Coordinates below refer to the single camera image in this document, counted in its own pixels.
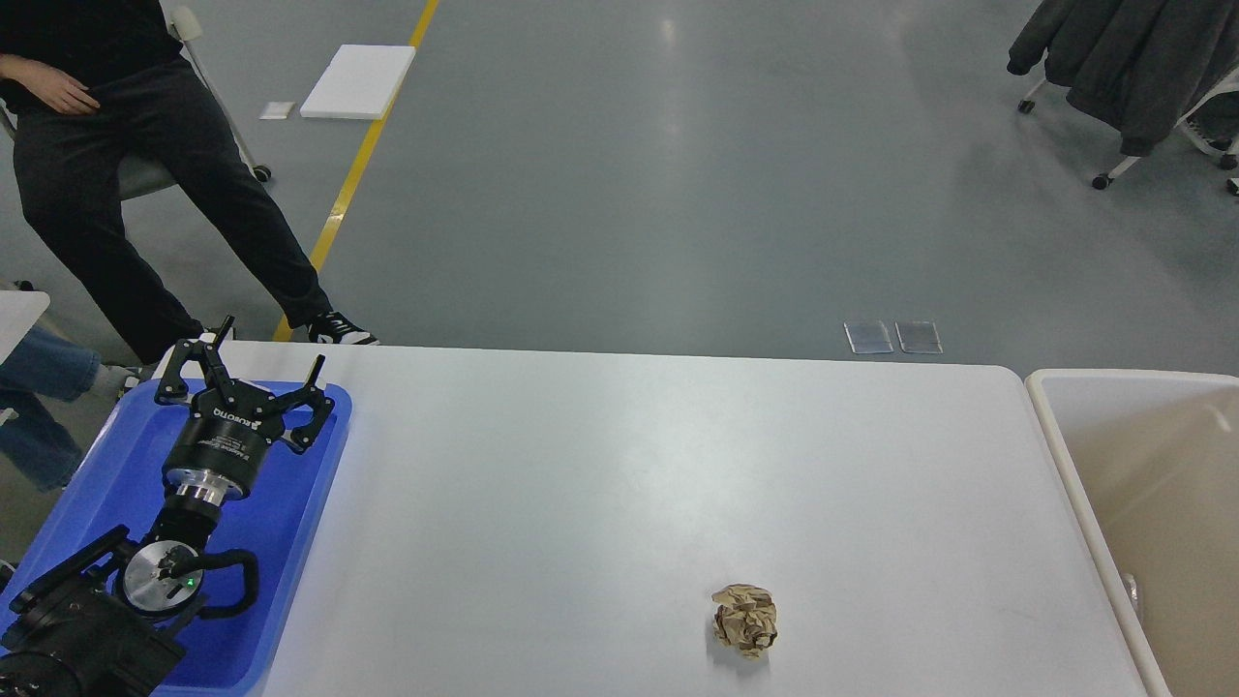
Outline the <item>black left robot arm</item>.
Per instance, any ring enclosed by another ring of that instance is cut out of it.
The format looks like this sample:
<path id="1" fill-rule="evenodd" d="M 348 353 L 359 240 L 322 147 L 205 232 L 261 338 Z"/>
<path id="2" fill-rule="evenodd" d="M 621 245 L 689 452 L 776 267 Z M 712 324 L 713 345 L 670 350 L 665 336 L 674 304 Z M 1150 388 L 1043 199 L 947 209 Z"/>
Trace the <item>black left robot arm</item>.
<path id="1" fill-rule="evenodd" d="M 181 340 L 128 394 L 2 595 L 5 696 L 243 696 L 275 645 L 352 404 Z"/>

